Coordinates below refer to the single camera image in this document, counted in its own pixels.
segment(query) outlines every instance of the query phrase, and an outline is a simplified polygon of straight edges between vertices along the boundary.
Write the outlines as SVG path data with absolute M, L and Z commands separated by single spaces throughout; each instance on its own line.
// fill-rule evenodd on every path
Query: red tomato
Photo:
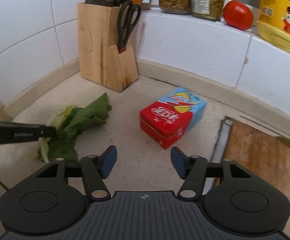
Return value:
M 235 0 L 225 5 L 223 17 L 228 25 L 243 31 L 248 30 L 254 20 L 251 10 L 245 4 Z

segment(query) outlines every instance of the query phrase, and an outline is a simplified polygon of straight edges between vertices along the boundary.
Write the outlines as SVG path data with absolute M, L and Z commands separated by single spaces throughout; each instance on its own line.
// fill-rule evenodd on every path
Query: lettuce leaf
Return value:
M 74 149 L 76 137 L 90 126 L 106 124 L 111 109 L 106 93 L 84 108 L 67 106 L 48 122 L 57 126 L 57 134 L 52 138 L 39 138 L 38 159 L 45 163 L 56 158 L 77 162 L 78 155 Z

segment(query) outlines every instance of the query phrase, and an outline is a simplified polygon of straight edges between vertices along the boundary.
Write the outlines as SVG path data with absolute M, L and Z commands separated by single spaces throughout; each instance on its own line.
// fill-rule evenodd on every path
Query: red and blue box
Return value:
M 164 149 L 202 119 L 206 102 L 178 88 L 140 111 L 142 130 Z

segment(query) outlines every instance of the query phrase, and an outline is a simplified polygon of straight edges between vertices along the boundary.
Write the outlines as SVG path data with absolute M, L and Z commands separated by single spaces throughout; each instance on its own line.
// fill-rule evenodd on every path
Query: scissors handle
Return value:
M 122 17 L 124 11 L 126 10 L 124 25 L 122 26 Z M 133 20 L 133 15 L 137 11 L 137 15 L 135 20 Z M 119 10 L 117 17 L 117 30 L 118 30 L 118 43 L 117 48 L 119 53 L 122 53 L 126 50 L 126 44 L 131 35 L 134 27 L 136 26 L 138 20 L 141 16 L 141 6 L 139 4 L 135 4 L 131 0 L 127 0 L 123 3 L 122 7 Z

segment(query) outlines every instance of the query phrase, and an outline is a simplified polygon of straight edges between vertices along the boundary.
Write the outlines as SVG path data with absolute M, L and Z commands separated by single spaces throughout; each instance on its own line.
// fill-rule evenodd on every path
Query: red scissors tip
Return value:
M 122 52 L 124 52 L 126 50 L 126 48 L 121 48 L 118 52 L 119 52 L 119 54 L 121 54 Z

